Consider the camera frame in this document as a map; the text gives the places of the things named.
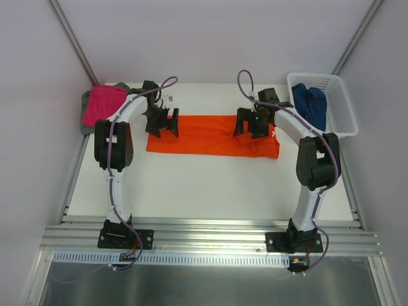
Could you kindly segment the orange t shirt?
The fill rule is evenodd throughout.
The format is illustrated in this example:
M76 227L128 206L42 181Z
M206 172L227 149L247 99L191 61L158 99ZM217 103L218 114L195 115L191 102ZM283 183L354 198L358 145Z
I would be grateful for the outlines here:
M229 157L278 159L280 143L270 126L265 137L253 138L249 131L233 136L235 115L182 115L178 118L179 137L161 131L150 135L146 151L164 154L195 154Z

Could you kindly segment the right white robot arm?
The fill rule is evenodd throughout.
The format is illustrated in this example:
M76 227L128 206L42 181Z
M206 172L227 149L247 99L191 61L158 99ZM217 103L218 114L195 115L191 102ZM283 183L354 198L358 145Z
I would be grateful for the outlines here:
M296 177L301 185L295 213L284 232L266 234L269 251L322 252L321 233L316 224L324 194L337 183L340 174L339 139L306 123L294 106L281 102L273 88L249 96L252 108L239 108L233 135L249 132L254 139L265 138L270 126L283 130L298 146Z

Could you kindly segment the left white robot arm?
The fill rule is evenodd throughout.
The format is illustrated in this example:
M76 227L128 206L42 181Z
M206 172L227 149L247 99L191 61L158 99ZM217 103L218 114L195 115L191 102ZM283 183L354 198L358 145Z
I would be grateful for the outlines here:
M128 247L136 236L132 226L130 190L126 187L127 174L133 162L134 146L131 123L144 116L145 132L156 138L161 131L179 137L179 109L160 103L162 90L175 85L176 76L167 78L161 85L144 81L135 93L128 94L123 104L108 119L97 120L94 128L94 158L104 171L108 188L108 213L102 235L111 238L119 247Z

